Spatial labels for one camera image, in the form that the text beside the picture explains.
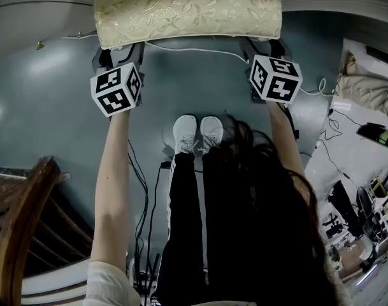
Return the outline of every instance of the shoelace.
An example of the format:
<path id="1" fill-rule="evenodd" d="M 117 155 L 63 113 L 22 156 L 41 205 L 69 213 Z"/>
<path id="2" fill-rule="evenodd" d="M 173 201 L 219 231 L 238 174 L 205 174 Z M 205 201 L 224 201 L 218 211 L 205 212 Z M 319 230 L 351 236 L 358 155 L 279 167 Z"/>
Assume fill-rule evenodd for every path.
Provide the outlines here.
<path id="1" fill-rule="evenodd" d="M 208 135 L 204 137 L 204 146 L 205 144 L 208 146 L 208 148 L 200 148 L 198 149 L 201 152 L 208 153 L 208 151 L 211 149 L 211 147 L 214 147 L 217 145 L 217 137 L 215 135 Z"/>
<path id="2" fill-rule="evenodd" d="M 191 137 L 191 135 L 189 135 L 188 137 L 189 138 L 187 138 L 187 136 L 182 136 L 182 139 L 180 141 L 181 150 L 184 150 L 186 152 L 191 152 L 194 149 L 194 147 L 198 144 L 199 140 L 196 140 L 194 143 L 192 143 L 194 139 Z"/>

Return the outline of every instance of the long dark hair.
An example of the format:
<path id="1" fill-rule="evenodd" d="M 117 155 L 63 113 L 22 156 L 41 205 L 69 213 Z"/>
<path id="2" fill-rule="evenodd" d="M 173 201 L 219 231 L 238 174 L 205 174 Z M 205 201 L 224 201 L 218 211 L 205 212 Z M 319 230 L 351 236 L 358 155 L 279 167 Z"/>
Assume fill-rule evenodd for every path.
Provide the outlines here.
<path id="1" fill-rule="evenodd" d="M 338 305 L 334 283 L 327 274 L 317 199 L 310 183 L 283 167 L 268 136 L 230 119 L 230 137 L 210 154 L 237 171 L 235 177 L 242 191 L 248 191 L 257 214 L 258 239 L 268 250 L 261 255 L 263 299 L 257 302 L 266 301 L 262 292 L 266 289 L 279 294 L 280 303 L 276 299 L 274 304 Z"/>

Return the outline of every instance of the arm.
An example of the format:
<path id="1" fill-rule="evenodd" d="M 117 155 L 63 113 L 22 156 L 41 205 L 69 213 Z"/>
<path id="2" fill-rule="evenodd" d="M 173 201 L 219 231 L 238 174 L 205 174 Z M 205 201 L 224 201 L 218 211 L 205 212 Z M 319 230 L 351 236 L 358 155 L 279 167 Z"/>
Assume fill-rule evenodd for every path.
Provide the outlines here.
<path id="1" fill-rule="evenodd" d="M 276 102 L 267 101 L 270 112 L 273 142 L 278 152 L 278 158 L 283 167 L 305 177 L 303 163 L 290 122 Z"/>
<path id="2" fill-rule="evenodd" d="M 95 193 L 95 228 L 91 261 L 126 270 L 129 243 L 129 112 L 111 118 Z"/>

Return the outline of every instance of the white sleeve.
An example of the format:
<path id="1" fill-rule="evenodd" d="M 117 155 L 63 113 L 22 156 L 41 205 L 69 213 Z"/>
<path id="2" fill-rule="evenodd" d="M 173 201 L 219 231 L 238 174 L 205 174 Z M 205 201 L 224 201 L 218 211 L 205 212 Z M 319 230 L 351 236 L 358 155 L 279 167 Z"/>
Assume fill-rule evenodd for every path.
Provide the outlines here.
<path id="1" fill-rule="evenodd" d="M 139 306 L 141 299 L 125 273 L 108 263 L 91 262 L 83 306 Z"/>
<path id="2" fill-rule="evenodd" d="M 340 277 L 338 276 L 338 272 L 335 270 L 333 263 L 331 262 L 328 256 L 326 256 L 326 270 L 327 270 L 329 279 L 334 284 L 335 292 L 338 299 L 338 305 L 352 306 L 352 300 L 348 293 L 348 290 L 340 280 Z"/>

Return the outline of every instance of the cushioned seat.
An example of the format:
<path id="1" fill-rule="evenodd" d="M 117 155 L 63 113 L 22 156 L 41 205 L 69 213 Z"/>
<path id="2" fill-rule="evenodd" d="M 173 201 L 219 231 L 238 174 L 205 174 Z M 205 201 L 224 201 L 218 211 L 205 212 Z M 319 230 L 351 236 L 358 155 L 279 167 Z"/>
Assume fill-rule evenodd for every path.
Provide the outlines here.
<path id="1" fill-rule="evenodd" d="M 192 35 L 280 37 L 280 0 L 95 0 L 102 48 Z"/>

